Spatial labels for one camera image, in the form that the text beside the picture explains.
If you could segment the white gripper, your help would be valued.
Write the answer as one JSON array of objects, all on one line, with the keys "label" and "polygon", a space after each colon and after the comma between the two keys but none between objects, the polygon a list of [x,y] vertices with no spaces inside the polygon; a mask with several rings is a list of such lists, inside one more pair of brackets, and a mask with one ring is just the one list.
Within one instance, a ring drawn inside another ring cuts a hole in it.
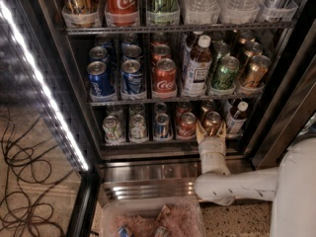
[{"label": "white gripper", "polygon": [[207,132],[202,127],[200,121],[196,125],[196,137],[198,142],[198,152],[201,161],[201,172],[215,173],[219,175],[229,175],[225,156],[226,145],[223,140],[226,139],[226,122],[223,120],[216,133],[216,136],[206,137]]}]

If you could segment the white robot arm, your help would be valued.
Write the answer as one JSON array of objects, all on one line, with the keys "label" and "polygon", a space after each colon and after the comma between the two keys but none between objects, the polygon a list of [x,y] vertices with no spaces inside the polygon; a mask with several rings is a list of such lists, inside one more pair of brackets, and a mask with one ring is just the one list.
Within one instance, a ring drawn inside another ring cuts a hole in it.
[{"label": "white robot arm", "polygon": [[289,147],[277,167],[232,174],[225,162],[225,136],[196,126],[201,175],[195,192],[207,201],[230,205],[236,198],[270,201],[270,237],[316,237],[316,138]]}]

